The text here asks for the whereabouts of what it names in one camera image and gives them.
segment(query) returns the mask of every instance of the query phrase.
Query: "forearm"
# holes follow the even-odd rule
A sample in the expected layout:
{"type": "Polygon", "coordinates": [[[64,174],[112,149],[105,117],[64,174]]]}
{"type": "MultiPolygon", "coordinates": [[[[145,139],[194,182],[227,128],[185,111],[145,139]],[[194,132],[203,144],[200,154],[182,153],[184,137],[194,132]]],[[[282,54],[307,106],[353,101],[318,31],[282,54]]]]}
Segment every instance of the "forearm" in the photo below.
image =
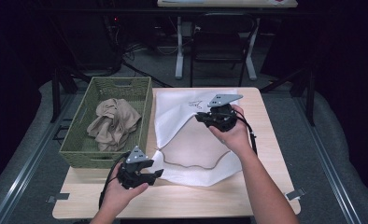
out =
{"type": "Polygon", "coordinates": [[[115,219],[113,214],[106,210],[99,210],[92,219],[91,224],[111,224],[115,219]]]}
{"type": "Polygon", "coordinates": [[[248,198],[258,223],[298,223],[290,204],[251,148],[239,155],[248,198]]]}

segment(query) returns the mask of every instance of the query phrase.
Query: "crumpled towel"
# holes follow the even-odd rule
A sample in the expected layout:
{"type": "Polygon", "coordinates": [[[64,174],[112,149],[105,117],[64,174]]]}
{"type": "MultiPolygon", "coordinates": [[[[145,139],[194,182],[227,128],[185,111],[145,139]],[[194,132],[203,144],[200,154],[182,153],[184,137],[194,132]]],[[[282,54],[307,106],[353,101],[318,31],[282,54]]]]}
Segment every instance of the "crumpled towel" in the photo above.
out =
{"type": "Polygon", "coordinates": [[[197,112],[210,111],[207,105],[216,94],[237,94],[237,89],[157,92],[154,122],[158,150],[149,172],[163,169],[161,179],[208,187],[242,170],[236,154],[194,117],[197,112]]]}
{"type": "Polygon", "coordinates": [[[100,151],[118,151],[125,146],[129,133],[136,130],[140,114],[124,99],[108,99],[96,108],[98,118],[88,126],[100,151]]]}

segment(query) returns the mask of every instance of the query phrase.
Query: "wooden table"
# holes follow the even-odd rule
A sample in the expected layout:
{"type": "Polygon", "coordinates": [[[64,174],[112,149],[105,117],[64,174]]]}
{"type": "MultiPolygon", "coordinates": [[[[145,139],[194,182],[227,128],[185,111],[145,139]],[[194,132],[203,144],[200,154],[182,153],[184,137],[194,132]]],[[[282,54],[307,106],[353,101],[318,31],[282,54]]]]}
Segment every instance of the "wooden table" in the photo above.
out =
{"type": "MultiPolygon", "coordinates": [[[[231,88],[214,88],[227,90],[231,88]]],[[[283,160],[274,130],[268,118],[260,92],[255,88],[237,88],[244,97],[239,105],[257,135],[259,158],[280,190],[294,190],[283,160]]],[[[152,158],[156,149],[154,130],[155,92],[188,89],[153,89],[149,138],[146,154],[152,158]]],[[[53,216],[58,219],[92,218],[98,210],[98,200],[106,181],[108,170],[70,168],[61,193],[69,193],[68,200],[58,200],[53,216]]],[[[301,206],[297,200],[290,201],[296,214],[301,206]]],[[[157,179],[143,194],[134,198],[118,215],[118,218],[170,218],[170,217],[246,217],[252,216],[243,173],[220,181],[207,188],[186,187],[157,179]]]]}

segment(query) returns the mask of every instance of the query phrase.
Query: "white table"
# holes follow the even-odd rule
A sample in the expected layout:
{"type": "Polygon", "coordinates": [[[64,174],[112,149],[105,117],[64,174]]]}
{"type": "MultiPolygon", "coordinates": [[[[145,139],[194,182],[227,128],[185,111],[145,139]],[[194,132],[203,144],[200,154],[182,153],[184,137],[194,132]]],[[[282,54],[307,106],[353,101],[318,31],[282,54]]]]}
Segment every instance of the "white table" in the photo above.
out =
{"type": "MultiPolygon", "coordinates": [[[[297,7],[295,0],[158,0],[158,7],[297,7]]],[[[176,79],[182,79],[184,55],[182,51],[182,29],[181,18],[177,18],[177,63],[176,63],[176,79]]],[[[254,70],[253,61],[251,61],[251,52],[254,47],[257,30],[251,38],[248,49],[248,57],[246,66],[248,68],[248,76],[250,80],[257,80],[254,70]]]]}

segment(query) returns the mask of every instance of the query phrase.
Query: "cable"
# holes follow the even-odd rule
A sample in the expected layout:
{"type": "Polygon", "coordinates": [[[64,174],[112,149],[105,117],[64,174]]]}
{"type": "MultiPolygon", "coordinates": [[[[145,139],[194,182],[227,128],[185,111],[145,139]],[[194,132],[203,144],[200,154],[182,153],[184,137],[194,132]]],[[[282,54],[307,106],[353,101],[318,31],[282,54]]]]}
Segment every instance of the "cable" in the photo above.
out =
{"type": "Polygon", "coordinates": [[[175,26],[175,24],[173,23],[173,21],[172,21],[172,18],[171,18],[171,17],[169,17],[169,21],[170,21],[170,23],[172,24],[172,26],[173,26],[173,29],[175,29],[175,31],[176,31],[176,34],[177,34],[177,29],[176,29],[176,26],[175,26]]]}
{"type": "Polygon", "coordinates": [[[129,155],[131,154],[130,151],[127,151],[125,153],[123,153],[122,155],[120,155],[117,160],[114,162],[114,164],[111,166],[111,169],[108,173],[108,176],[107,176],[107,179],[106,179],[106,183],[105,183],[105,186],[103,187],[103,191],[100,193],[100,198],[99,198],[99,209],[100,207],[102,206],[102,203],[103,203],[103,199],[105,198],[105,194],[106,194],[106,189],[107,189],[107,186],[108,184],[113,180],[113,179],[116,179],[117,177],[115,176],[114,178],[112,179],[109,179],[115,169],[115,167],[117,166],[118,162],[120,162],[120,160],[122,158],[127,158],[129,155]]]}
{"type": "Polygon", "coordinates": [[[161,86],[163,86],[163,87],[173,88],[172,86],[170,86],[170,85],[168,85],[168,84],[166,84],[166,83],[164,83],[164,82],[160,81],[158,78],[153,77],[153,76],[152,76],[152,75],[150,75],[150,74],[147,74],[147,73],[145,73],[145,72],[143,72],[143,71],[138,70],[137,68],[133,67],[131,64],[128,64],[127,62],[125,62],[125,60],[123,60],[123,59],[122,59],[122,64],[123,64],[123,65],[125,65],[125,66],[127,66],[128,68],[130,68],[130,69],[132,69],[132,70],[136,71],[136,73],[138,73],[138,74],[140,74],[140,75],[142,75],[142,76],[145,76],[145,77],[151,77],[151,80],[152,80],[152,81],[154,81],[154,82],[158,83],[159,85],[161,85],[161,86]]]}
{"type": "Polygon", "coordinates": [[[169,55],[169,54],[172,54],[174,52],[176,52],[178,50],[178,47],[177,46],[172,46],[172,47],[157,47],[157,50],[161,53],[161,54],[164,54],[164,55],[169,55]],[[161,49],[170,49],[170,48],[174,48],[173,51],[170,51],[170,52],[163,52],[161,49]]]}
{"type": "Polygon", "coordinates": [[[230,117],[230,118],[234,118],[234,119],[239,119],[241,120],[243,123],[245,123],[245,125],[248,127],[248,132],[250,134],[250,141],[251,141],[251,147],[253,148],[254,152],[256,153],[256,155],[258,155],[257,153],[257,146],[256,146],[256,135],[253,132],[253,130],[251,129],[250,124],[248,124],[248,121],[245,119],[245,116],[240,113],[237,110],[234,110],[234,112],[240,114],[242,116],[242,118],[238,117],[238,116],[234,116],[234,115],[230,115],[230,114],[223,114],[223,113],[215,113],[215,115],[220,115],[220,116],[224,116],[224,117],[230,117]]]}

